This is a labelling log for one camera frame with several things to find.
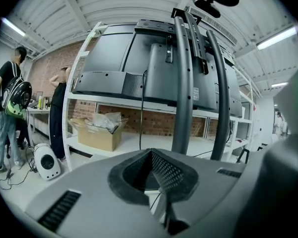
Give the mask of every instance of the vent slot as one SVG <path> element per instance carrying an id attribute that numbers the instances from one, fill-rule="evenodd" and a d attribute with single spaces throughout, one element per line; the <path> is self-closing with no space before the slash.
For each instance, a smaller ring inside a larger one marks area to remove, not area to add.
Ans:
<path id="1" fill-rule="evenodd" d="M 81 194 L 68 190 L 38 221 L 47 229 L 55 232 L 73 208 Z"/>
<path id="2" fill-rule="evenodd" d="M 191 6 L 187 8 L 187 11 L 188 13 L 201 17 L 201 21 L 215 28 L 217 31 L 223 34 L 229 41 L 231 41 L 235 46 L 237 45 L 237 38 L 235 38 L 225 27 L 217 23 L 214 19 Z"/>
<path id="3" fill-rule="evenodd" d="M 240 176 L 242 175 L 242 173 L 240 173 L 240 172 L 222 169 L 222 168 L 217 170 L 217 173 L 225 175 L 225 176 L 229 176 L 229 177 L 235 177 L 235 178 L 240 178 Z"/>

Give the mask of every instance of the plastic bag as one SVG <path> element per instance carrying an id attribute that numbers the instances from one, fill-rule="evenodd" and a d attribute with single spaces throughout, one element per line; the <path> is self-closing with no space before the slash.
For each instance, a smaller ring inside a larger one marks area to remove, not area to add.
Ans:
<path id="1" fill-rule="evenodd" d="M 113 132 L 121 123 L 121 114 L 117 113 L 107 113 L 103 114 L 94 114 L 93 116 L 93 125 L 101 128 L 108 129 L 109 132 Z"/>

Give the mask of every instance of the backpack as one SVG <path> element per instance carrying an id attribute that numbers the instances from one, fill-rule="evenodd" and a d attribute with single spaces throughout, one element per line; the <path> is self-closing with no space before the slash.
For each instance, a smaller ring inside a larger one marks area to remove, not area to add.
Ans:
<path id="1" fill-rule="evenodd" d="M 16 64 L 11 63 L 14 78 L 7 84 L 3 94 L 2 87 L 0 89 L 2 107 L 7 115 L 25 119 L 25 112 L 32 96 L 32 86 L 30 82 L 24 81 L 21 75 L 17 76 Z"/>

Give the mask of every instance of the white floor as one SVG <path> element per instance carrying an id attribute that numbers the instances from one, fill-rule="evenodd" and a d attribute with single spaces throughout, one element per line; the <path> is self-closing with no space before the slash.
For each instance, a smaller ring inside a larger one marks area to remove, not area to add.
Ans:
<path id="1" fill-rule="evenodd" d="M 34 141 L 34 145 L 38 143 L 49 143 L 49 140 L 46 137 L 42 136 L 37 132 L 33 134 L 33 141 Z M 20 150 L 24 159 L 25 159 L 25 150 L 26 149 Z M 27 150 L 27 156 L 29 160 L 33 157 L 32 152 L 29 149 Z M 89 158 L 73 153 L 71 154 L 71 161 L 73 161 L 73 163 L 75 163 L 75 166 L 78 167 L 83 165 L 84 163 L 87 163 L 89 161 Z M 10 164 L 7 158 L 5 158 L 4 162 L 7 168 L 9 168 Z M 20 170 L 18 170 L 14 166 L 12 158 L 10 159 L 10 162 L 12 164 L 11 170 L 13 174 L 11 177 L 11 183 L 13 184 L 13 183 L 22 182 L 26 176 L 26 173 L 30 169 L 29 165 L 27 164 L 27 162 L 25 162 L 24 166 Z M 39 173 L 29 172 L 28 176 L 26 177 L 25 181 L 22 184 L 12 186 L 12 189 L 10 190 L 2 190 L 0 188 L 0 192 L 5 200 L 13 202 L 17 206 L 19 206 L 21 210 L 24 211 L 26 209 L 26 206 L 29 204 L 29 202 L 39 192 L 41 192 L 49 185 L 56 182 L 61 176 L 63 176 L 69 171 L 66 166 L 66 162 L 62 162 L 61 171 L 62 171 L 62 174 L 59 177 L 54 178 L 53 180 L 50 180 L 50 181 L 43 180 L 40 177 Z M 6 172 L 0 173 L 0 179 L 5 179 L 5 178 L 6 178 Z M 2 188 L 9 188 L 9 186 L 7 185 L 7 181 L 1 181 L 0 185 Z"/>

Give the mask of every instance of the fluorescent light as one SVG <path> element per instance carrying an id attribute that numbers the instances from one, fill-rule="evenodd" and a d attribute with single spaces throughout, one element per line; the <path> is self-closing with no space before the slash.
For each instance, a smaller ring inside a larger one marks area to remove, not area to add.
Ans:
<path id="1" fill-rule="evenodd" d="M 288 82 L 278 83 L 278 84 L 273 84 L 272 87 L 283 86 L 283 85 L 287 85 L 287 84 L 288 84 Z"/>
<path id="2" fill-rule="evenodd" d="M 297 29 L 294 26 L 292 28 L 289 28 L 289 29 L 279 33 L 278 35 L 276 35 L 274 37 L 269 38 L 267 41 L 264 41 L 264 42 L 258 44 L 257 48 L 258 48 L 258 50 L 263 50 L 275 43 L 278 43 L 278 42 L 292 36 L 292 35 L 295 35 L 296 33 L 297 33 Z"/>
<path id="3" fill-rule="evenodd" d="M 11 27 L 18 34 L 25 36 L 25 33 L 21 31 L 19 28 L 17 28 L 15 25 L 13 25 L 9 20 L 7 20 L 6 18 L 1 18 L 1 20 L 4 24 L 6 24 L 8 27 Z"/>

